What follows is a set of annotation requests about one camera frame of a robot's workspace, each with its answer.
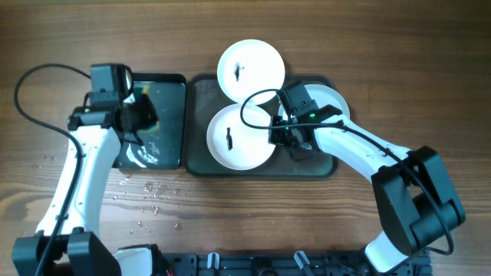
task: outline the white arm segment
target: white arm segment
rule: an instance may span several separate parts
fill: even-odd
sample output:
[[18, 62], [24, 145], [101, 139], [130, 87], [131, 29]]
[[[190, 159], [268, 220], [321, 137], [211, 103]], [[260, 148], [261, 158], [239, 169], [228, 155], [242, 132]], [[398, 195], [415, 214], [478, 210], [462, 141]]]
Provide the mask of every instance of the white arm segment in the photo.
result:
[[[344, 125], [347, 127], [363, 133], [375, 142], [388, 148], [393, 154], [401, 159], [405, 159], [407, 157], [407, 152], [410, 151], [408, 148], [396, 146], [369, 133], [357, 126], [345, 115], [330, 117], [322, 123], [336, 123], [339, 120], [343, 120]], [[396, 163], [394, 159], [385, 156], [385, 154], [377, 147], [356, 134], [327, 127], [314, 130], [314, 134], [318, 147], [323, 152], [332, 154], [345, 161], [370, 182], [371, 176], [378, 172], [382, 166], [392, 166]], [[385, 235], [385, 232], [380, 233], [376, 239], [367, 245], [365, 254], [375, 269], [381, 273], [395, 268], [408, 258], [392, 245], [387, 235]]]
[[[106, 189], [106, 181], [121, 144], [116, 132], [101, 129], [100, 126], [81, 126], [72, 131], [80, 143], [85, 157], [77, 187], [68, 206], [68, 219], [61, 226], [58, 234], [71, 234], [74, 227], [83, 227], [85, 231], [93, 232], [99, 238], [99, 218], [101, 215], [102, 198]], [[60, 213], [61, 205], [67, 195], [68, 187], [77, 163], [76, 149], [69, 141], [67, 159], [65, 161], [58, 187], [46, 215], [39, 222], [36, 232], [44, 230], [44, 235], [51, 235]]]

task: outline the white plate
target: white plate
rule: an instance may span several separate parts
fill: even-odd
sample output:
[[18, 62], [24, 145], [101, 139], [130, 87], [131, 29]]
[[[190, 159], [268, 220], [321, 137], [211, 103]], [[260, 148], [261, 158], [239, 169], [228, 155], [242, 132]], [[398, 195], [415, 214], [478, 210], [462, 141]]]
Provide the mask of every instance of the white plate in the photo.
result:
[[[275, 145], [268, 143], [268, 130], [257, 130], [246, 126], [240, 120], [240, 107], [237, 103], [220, 110], [208, 125], [206, 143], [208, 150], [218, 163], [223, 166], [246, 170], [263, 164], [275, 150]], [[269, 126], [270, 116], [262, 108], [247, 104], [244, 108], [244, 119], [256, 126]], [[227, 144], [227, 127], [230, 127], [232, 149]]]
[[[350, 117], [350, 110], [344, 98], [336, 92], [336, 90], [321, 84], [307, 84], [305, 89], [312, 100], [315, 100], [319, 108], [325, 107], [328, 104], [340, 109], [346, 117]], [[278, 115], [283, 116], [283, 120], [287, 120], [286, 112], [283, 106], [279, 107]]]
[[[223, 93], [242, 104], [255, 92], [282, 88], [285, 65], [273, 46], [264, 41], [248, 39], [235, 43], [223, 53], [216, 75]], [[249, 102], [263, 104], [275, 95], [274, 91], [265, 92]]]

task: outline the cable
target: cable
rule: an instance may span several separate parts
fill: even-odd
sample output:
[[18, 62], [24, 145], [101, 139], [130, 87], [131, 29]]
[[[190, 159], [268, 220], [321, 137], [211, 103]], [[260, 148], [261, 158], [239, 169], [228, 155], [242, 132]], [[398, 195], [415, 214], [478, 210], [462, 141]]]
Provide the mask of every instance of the cable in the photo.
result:
[[450, 254], [453, 253], [453, 239], [452, 239], [452, 235], [450, 234], [450, 230], [448, 229], [448, 226], [445, 223], [445, 220], [443, 218], [443, 215], [442, 215], [440, 209], [437, 206], [437, 203], [435, 202], [435, 200], [431, 196], [431, 194], [428, 191], [427, 187], [420, 181], [420, 179], [416, 176], [416, 174], [414, 174], [414, 172], [409, 167], [407, 167], [407, 165], [399, 157], [397, 157], [396, 155], [394, 155], [390, 151], [390, 149], [383, 147], [381, 144], [377, 143], [376, 141], [374, 141], [373, 139], [371, 139], [369, 136], [366, 136], [363, 133], [360, 133], [360, 132], [358, 132], [356, 130], [353, 130], [353, 129], [345, 126], [345, 125], [340, 125], [338, 123], [298, 123], [298, 124], [287, 124], [287, 125], [283, 125], [283, 126], [264, 126], [264, 127], [263, 126], [254, 126], [254, 125], [251, 125], [250, 123], [247, 123], [244, 120], [244, 116], [243, 116], [244, 107], [246, 106], [247, 102], [250, 101], [254, 96], [256, 96], [258, 94], [265, 93], [265, 92], [269, 92], [269, 91], [278, 92], [279, 89], [266, 89], [266, 90], [261, 90], [259, 92], [256, 92], [256, 93], [252, 94], [247, 99], [245, 99], [244, 103], [242, 104], [242, 106], [240, 108], [240, 120], [246, 126], [251, 127], [251, 128], [255, 128], [255, 129], [258, 129], [258, 130], [277, 130], [277, 129], [285, 129], [286, 127], [289, 127], [289, 128], [298, 128], [298, 127], [309, 127], [309, 126], [310, 127], [332, 127], [332, 128], [337, 128], [337, 129], [340, 129], [340, 130], [348, 131], [350, 133], [353, 133], [354, 135], [357, 135], [357, 136], [361, 137], [362, 139], [367, 140], [369, 143], [371, 143], [372, 145], [374, 145], [375, 147], [377, 147], [380, 151], [382, 151], [383, 153], [387, 154], [392, 159], [394, 159], [395, 161], [397, 161], [397, 163], [399, 164], [399, 166], [408, 174], [408, 176], [411, 178], [411, 180], [413, 181], [413, 183], [416, 186], [419, 186], [421, 188], [421, 190], [423, 191], [424, 195], [428, 198], [428, 201], [430, 202], [433, 210], [435, 211], [435, 214], [437, 215], [438, 221], [440, 222], [440, 224], [442, 226], [443, 233], [445, 234], [445, 237], [447, 238], [448, 249], [446, 251], [441, 250], [441, 249], [438, 249], [438, 248], [432, 248], [432, 247], [425, 247], [423, 249], [424, 250], [428, 250], [428, 251], [432, 251], [432, 252], [435, 252], [435, 253], [441, 254], [441, 255], [450, 255]]
[[47, 67], [59, 67], [59, 68], [68, 69], [68, 70], [71, 70], [73, 72], [79, 73], [88, 79], [91, 79], [91, 76], [89, 76], [88, 74], [85, 74], [83, 71], [80, 71], [74, 67], [70, 67], [70, 66], [63, 65], [63, 64], [43, 64], [43, 65], [34, 67], [31, 70], [25, 72], [22, 75], [22, 77], [18, 80], [17, 84], [15, 85], [14, 105], [17, 108], [17, 111], [24, 118], [26, 118], [27, 120], [30, 120], [32, 123], [35, 123], [35, 124], [42, 126], [42, 127], [46, 127], [49, 130], [54, 130], [54, 131], [56, 131], [56, 132], [58, 132], [64, 136], [66, 136], [75, 145], [75, 148], [77, 150], [77, 164], [75, 165], [74, 175], [71, 179], [70, 186], [68, 187], [67, 196], [65, 197], [65, 199], [63, 201], [63, 205], [61, 206], [60, 214], [58, 215], [58, 219], [54, 225], [53, 232], [51, 233], [51, 236], [48, 240], [48, 243], [46, 244], [46, 248], [44, 249], [44, 252], [41, 256], [41, 260], [39, 261], [39, 265], [38, 265], [38, 268], [36, 269], [36, 273], [35, 273], [36, 276], [41, 275], [41, 273], [43, 272], [46, 261], [48, 260], [48, 257], [51, 254], [51, 250], [52, 250], [53, 245], [54, 245], [54, 240], [55, 240], [56, 236], [58, 235], [58, 231], [60, 230], [62, 222], [66, 219], [65, 214], [67, 212], [68, 204], [70, 204], [71, 198], [73, 196], [74, 188], [77, 185], [78, 177], [80, 175], [80, 171], [81, 171], [81, 167], [82, 167], [82, 158], [83, 158], [82, 148], [81, 148], [80, 144], [78, 143], [77, 139], [75, 139], [75, 137], [73, 137], [70, 133], [68, 133], [65, 130], [62, 130], [56, 126], [52, 126], [49, 123], [41, 122], [40, 120], [36, 120], [35, 118], [29, 116], [26, 112], [23, 111], [23, 109], [21, 108], [21, 105], [18, 102], [18, 92], [19, 92], [19, 89], [20, 89], [22, 83], [24, 82], [25, 78], [28, 77], [30, 74], [32, 74], [36, 71], [39, 71], [41, 69], [47, 68]]

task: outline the wood grain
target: wood grain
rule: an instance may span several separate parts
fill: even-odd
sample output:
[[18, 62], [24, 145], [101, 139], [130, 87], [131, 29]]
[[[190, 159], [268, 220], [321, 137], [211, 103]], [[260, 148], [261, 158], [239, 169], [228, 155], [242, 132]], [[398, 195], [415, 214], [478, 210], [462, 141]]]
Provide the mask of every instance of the wood grain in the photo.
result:
[[[213, 72], [221, 53], [246, 38], [272, 44], [289, 72], [329, 76], [363, 128], [396, 144], [436, 149], [467, 222], [453, 231], [454, 255], [434, 256], [435, 274], [491, 274], [489, 2], [91, 2], [0, 7], [0, 274], [15, 274], [14, 240], [33, 234], [66, 153], [64, 138], [15, 111], [13, 87], [24, 71], [47, 62], [88, 71], [112, 61], [190, 79]], [[46, 70], [25, 82], [21, 104], [65, 128], [89, 87], [69, 72]], [[147, 182], [161, 186], [152, 202], [140, 199]], [[381, 230], [370, 184], [343, 163], [319, 182], [113, 170], [101, 221], [111, 251], [147, 242], [167, 252], [359, 249]]]

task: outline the wooden table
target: wooden table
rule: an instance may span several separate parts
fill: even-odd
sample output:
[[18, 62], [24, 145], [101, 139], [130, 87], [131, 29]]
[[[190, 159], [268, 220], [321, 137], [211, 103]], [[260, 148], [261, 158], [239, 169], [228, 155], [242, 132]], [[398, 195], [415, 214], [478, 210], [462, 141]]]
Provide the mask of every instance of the wooden table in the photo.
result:
[[[189, 80], [214, 72], [224, 50], [246, 38], [273, 45], [288, 72], [329, 76], [365, 129], [398, 145], [436, 149], [467, 221], [453, 231], [455, 253], [434, 256], [435, 274], [491, 274], [489, 2], [16, 3], [0, 8], [0, 274], [15, 273], [14, 240], [34, 233], [67, 151], [64, 137], [16, 112], [13, 87], [24, 71], [48, 62], [85, 71], [121, 62]], [[21, 104], [66, 128], [89, 89], [82, 77], [46, 70], [25, 82]], [[148, 182], [166, 188], [152, 202], [140, 199]], [[101, 211], [101, 238], [111, 251], [143, 243], [166, 252], [355, 250], [380, 231], [371, 185], [343, 163], [331, 179], [315, 182], [113, 169]], [[436, 245], [446, 247], [443, 239]]]

